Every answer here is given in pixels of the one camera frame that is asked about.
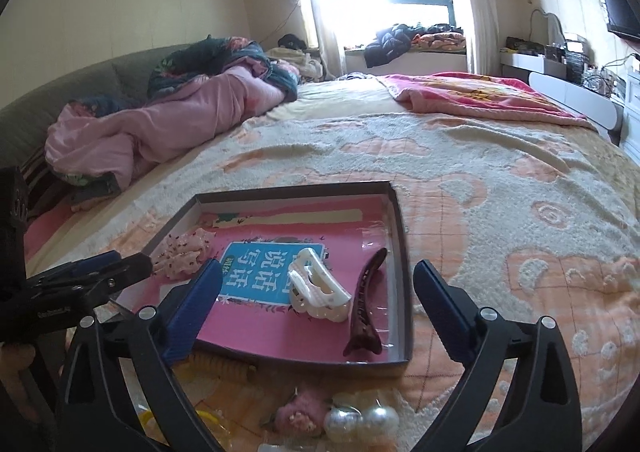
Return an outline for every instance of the silver bolt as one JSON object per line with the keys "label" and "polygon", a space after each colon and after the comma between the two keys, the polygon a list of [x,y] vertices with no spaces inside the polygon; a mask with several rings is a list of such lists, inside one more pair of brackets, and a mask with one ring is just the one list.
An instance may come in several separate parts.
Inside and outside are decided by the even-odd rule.
{"label": "silver bolt", "polygon": [[551,317],[543,317],[542,325],[547,329],[553,329],[554,327],[556,327],[556,321],[553,320]]}
{"label": "silver bolt", "polygon": [[480,310],[480,317],[484,318],[485,320],[495,320],[498,318],[498,313],[495,309],[492,309],[490,307],[483,307]]}
{"label": "silver bolt", "polygon": [[142,320],[149,320],[156,316],[156,308],[153,306],[145,306],[140,311],[138,311],[138,316],[142,318]]}
{"label": "silver bolt", "polygon": [[80,327],[88,328],[94,325],[94,318],[91,315],[87,315],[86,317],[82,317],[80,319]]}

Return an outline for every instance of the bed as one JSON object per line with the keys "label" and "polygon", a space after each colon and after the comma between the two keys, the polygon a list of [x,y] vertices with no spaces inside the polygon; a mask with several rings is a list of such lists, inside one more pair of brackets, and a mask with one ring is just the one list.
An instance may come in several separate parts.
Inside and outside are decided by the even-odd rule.
{"label": "bed", "polygon": [[[372,78],[306,84],[297,101],[156,167],[120,196],[38,219],[28,275],[110,249],[139,251],[195,193],[367,180],[394,184],[411,267],[429,259],[505,318],[558,320],[580,391],[584,447],[593,444],[640,372],[640,169],[583,127],[409,113]],[[414,339],[414,358],[398,378],[285,377],[268,367],[252,383],[177,374],[196,408],[231,422],[234,450],[256,450],[264,416],[312,382],[384,392],[401,416],[404,452],[462,373],[417,299]],[[507,360],[475,438],[490,432],[513,368]]]}

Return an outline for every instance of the bright pink blanket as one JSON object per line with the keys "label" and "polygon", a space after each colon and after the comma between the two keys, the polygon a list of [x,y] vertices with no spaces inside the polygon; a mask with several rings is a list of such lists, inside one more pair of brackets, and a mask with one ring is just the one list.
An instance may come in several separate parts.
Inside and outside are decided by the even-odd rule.
{"label": "bright pink blanket", "polygon": [[284,93],[255,77],[249,67],[233,66],[212,77],[198,76],[173,95],[139,109],[102,118],[69,103],[49,127],[45,154],[59,174],[102,176],[112,172],[120,191],[158,163],[260,115]]}
{"label": "bright pink blanket", "polygon": [[514,78],[438,73],[430,76],[387,75],[379,80],[397,102],[410,104],[415,113],[448,113],[594,129],[585,118],[574,117]]}

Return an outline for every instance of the white pearl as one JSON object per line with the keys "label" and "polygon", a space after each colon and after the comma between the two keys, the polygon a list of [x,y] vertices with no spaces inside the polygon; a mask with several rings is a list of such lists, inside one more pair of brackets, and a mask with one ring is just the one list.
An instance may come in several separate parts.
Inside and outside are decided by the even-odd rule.
{"label": "white pearl", "polygon": [[334,443],[355,441],[360,413],[350,407],[335,407],[324,417],[324,431]]}
{"label": "white pearl", "polygon": [[358,437],[363,443],[376,443],[382,438],[393,439],[399,427],[400,417],[393,407],[375,405],[362,413]]}

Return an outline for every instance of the television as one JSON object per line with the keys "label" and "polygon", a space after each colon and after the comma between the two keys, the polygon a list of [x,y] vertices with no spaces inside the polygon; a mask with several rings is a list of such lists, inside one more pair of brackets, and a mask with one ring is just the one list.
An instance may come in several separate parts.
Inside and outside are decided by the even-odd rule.
{"label": "television", "polygon": [[607,29],[620,38],[640,42],[640,21],[627,0],[600,0],[607,15]]}

